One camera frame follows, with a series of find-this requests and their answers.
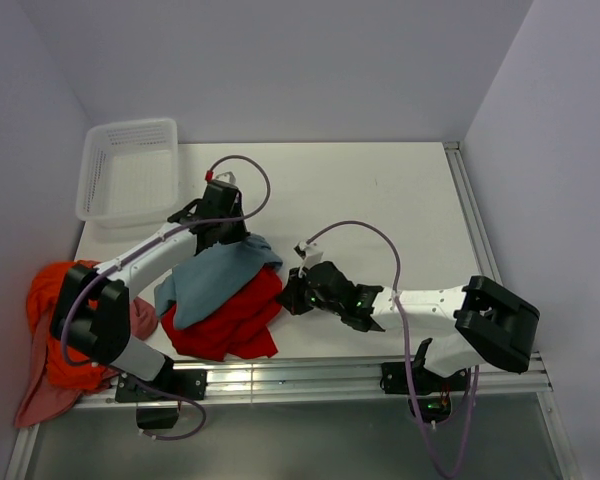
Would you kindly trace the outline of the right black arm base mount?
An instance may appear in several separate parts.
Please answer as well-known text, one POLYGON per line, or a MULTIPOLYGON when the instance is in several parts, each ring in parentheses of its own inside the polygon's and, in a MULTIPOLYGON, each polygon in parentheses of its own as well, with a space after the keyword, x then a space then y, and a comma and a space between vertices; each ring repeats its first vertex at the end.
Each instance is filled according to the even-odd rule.
MULTIPOLYGON (((418 405, 424 422, 441 422, 453 413, 451 394, 470 390, 470 373, 461 370, 451 377, 443 378, 423 367, 413 367, 413 383, 418 405)), ((381 390, 388 395, 409 395, 406 367, 403 362, 381 364, 381 390)))

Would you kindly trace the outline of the pink t shirt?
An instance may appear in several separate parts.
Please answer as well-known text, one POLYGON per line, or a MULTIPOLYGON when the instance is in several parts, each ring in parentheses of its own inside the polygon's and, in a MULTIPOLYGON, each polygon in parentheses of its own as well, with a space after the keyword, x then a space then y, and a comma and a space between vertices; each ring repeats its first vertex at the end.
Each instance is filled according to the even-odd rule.
POLYGON ((57 297, 29 294, 26 314, 32 334, 29 382, 16 412, 14 426, 26 428, 56 418, 77 400, 110 386, 113 370, 90 363, 73 367, 62 356, 60 341, 50 333, 57 297))

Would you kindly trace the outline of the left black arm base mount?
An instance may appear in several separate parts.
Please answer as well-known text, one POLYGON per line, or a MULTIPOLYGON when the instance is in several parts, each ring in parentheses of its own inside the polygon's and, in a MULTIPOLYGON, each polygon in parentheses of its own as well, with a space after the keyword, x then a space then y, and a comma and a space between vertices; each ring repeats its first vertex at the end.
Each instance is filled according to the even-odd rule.
POLYGON ((205 397, 206 386, 205 369, 176 369, 164 381, 152 382, 123 374, 114 401, 136 406, 136 425, 141 434, 162 441, 180 440, 197 434, 205 426, 207 413, 200 401, 205 397), (197 425, 187 433, 167 434, 180 420, 185 405, 199 412, 197 425))

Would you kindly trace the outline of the white plastic perforated basket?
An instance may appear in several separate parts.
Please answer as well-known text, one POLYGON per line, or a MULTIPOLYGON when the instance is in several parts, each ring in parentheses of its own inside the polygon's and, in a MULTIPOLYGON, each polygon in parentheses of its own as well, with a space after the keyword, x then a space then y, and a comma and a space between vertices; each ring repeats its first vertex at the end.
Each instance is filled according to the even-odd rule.
POLYGON ((170 118, 113 122, 85 137, 75 213, 105 228, 158 222, 182 200, 177 124, 170 118))

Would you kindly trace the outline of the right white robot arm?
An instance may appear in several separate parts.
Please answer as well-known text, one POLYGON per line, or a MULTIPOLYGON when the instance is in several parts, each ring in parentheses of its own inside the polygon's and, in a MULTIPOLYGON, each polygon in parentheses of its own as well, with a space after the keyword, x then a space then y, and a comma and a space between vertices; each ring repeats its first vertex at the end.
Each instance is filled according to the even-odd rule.
POLYGON ((321 310, 358 332, 417 333, 423 339, 411 369, 426 390, 480 364, 527 372, 540 319, 535 306, 485 276, 448 289, 395 292, 355 284, 330 261, 292 269, 276 300, 294 316, 321 310))

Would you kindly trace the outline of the red t shirt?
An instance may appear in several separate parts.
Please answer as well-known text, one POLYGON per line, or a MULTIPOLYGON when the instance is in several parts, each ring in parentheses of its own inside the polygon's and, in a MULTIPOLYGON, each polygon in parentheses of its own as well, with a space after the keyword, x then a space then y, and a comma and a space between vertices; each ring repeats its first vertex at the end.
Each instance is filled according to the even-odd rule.
POLYGON ((241 359, 271 358, 278 348, 269 324, 281 311, 276 296, 282 282, 271 267, 259 273, 216 312, 183 330, 175 328, 178 307, 161 317, 161 325, 176 352, 183 356, 222 362, 228 355, 241 359))

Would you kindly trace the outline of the aluminium front rail frame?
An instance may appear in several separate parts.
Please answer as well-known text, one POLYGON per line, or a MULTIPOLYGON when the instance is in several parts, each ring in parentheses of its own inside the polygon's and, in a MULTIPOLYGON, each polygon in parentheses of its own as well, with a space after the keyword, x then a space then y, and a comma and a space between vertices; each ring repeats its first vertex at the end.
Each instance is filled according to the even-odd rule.
MULTIPOLYGON (((405 398, 380 387, 377 359, 229 363, 207 367, 205 428, 149 440, 112 391, 18 435, 11 479, 432 479, 405 398)), ((539 360, 524 375, 479 376, 471 420, 437 428, 446 467, 464 448, 464 479, 556 479, 539 360)))

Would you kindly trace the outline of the aluminium right side rail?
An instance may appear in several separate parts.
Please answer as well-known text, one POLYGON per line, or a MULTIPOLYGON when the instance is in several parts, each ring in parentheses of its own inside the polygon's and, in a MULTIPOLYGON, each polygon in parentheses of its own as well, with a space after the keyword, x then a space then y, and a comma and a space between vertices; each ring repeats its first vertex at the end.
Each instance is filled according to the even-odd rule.
POLYGON ((479 272, 465 287, 465 301, 456 315, 456 325, 488 363, 502 370, 521 371, 533 346, 535 311, 499 283, 501 277, 460 149, 455 144, 445 145, 444 153, 479 272))

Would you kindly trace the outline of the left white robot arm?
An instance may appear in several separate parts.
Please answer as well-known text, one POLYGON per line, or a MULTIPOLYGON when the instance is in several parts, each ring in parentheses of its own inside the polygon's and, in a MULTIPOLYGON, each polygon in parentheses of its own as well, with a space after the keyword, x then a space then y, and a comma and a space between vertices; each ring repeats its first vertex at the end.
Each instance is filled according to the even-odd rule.
POLYGON ((241 191, 212 180, 200 199, 171 215, 128 252, 94 267, 71 267, 51 323, 65 363, 95 363, 133 376, 152 399, 170 395, 173 360, 132 334, 131 303, 168 270, 220 241, 235 242, 246 235, 241 191))

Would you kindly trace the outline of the blue grey t shirt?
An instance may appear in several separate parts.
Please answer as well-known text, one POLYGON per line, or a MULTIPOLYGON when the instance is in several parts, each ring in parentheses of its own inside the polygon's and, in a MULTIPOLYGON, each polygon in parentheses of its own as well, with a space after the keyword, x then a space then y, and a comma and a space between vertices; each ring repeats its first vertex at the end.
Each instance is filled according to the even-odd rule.
POLYGON ((163 317, 175 307, 173 326, 184 330, 211 316, 262 268, 279 271, 282 266, 282 258, 260 235, 237 243, 216 243, 176 265, 155 287, 155 312, 163 317))

